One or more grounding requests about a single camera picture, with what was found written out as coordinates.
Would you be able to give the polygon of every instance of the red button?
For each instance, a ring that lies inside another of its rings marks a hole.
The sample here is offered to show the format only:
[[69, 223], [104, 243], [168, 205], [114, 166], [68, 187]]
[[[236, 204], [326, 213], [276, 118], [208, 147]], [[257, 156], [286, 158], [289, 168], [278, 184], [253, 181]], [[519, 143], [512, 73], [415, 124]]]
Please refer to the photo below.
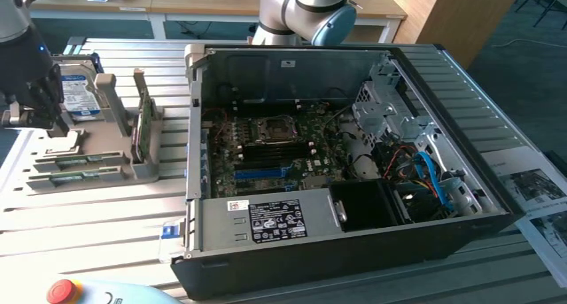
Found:
[[77, 293], [77, 286], [68, 279], [61, 279], [52, 285], [46, 292], [46, 301], [50, 304], [68, 303]]

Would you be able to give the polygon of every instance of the paper document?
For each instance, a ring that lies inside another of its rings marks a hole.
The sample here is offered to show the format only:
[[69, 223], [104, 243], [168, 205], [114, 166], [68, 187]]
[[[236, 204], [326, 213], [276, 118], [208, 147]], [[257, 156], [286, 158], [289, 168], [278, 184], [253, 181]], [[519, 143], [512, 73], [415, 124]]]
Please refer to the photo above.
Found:
[[529, 147], [483, 154], [525, 216], [515, 226], [560, 287], [567, 287], [567, 179]]

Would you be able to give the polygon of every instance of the slotted metal table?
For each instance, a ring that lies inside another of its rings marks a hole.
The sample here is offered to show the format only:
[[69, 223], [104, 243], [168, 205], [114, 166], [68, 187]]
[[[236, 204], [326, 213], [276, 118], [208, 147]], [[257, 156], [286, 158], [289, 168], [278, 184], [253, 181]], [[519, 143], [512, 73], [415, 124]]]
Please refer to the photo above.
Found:
[[[157, 261], [157, 252], [162, 223], [185, 214], [189, 90], [182, 50], [188, 43], [206, 41], [72, 38], [69, 42], [66, 54], [98, 53], [104, 71], [117, 77], [126, 108], [138, 104], [133, 68], [145, 71], [149, 94], [165, 109], [160, 179], [130, 187], [18, 194], [20, 174], [28, 168], [38, 136], [36, 131], [21, 131], [0, 169], [1, 271], [5, 275], [32, 267], [37, 272], [150, 285], [190, 303], [169, 265]], [[429, 44], [401, 49], [480, 152], [531, 145], [447, 52]], [[567, 291], [556, 286], [528, 242], [509, 227], [471, 242], [441, 261], [208, 302], [248, 301], [567, 303]]]

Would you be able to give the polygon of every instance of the blue hard drive label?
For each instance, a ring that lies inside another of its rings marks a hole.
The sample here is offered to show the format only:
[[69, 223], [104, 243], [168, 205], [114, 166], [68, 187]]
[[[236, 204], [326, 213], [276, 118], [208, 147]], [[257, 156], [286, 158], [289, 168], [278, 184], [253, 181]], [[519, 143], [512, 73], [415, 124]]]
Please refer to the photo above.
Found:
[[61, 76], [64, 108], [76, 120], [96, 119], [100, 106], [92, 91], [88, 90], [88, 80], [84, 75]]
[[61, 80], [64, 82], [70, 82], [73, 80], [86, 80], [86, 77], [84, 75], [64, 75], [61, 76]]

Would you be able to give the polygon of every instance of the motherboard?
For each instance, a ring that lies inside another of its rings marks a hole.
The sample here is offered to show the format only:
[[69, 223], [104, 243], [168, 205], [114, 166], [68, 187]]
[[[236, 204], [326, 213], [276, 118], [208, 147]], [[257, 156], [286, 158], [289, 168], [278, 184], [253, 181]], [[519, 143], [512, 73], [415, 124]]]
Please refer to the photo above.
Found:
[[346, 154], [328, 104], [264, 117], [213, 108], [204, 116], [212, 198], [318, 189], [344, 180]]

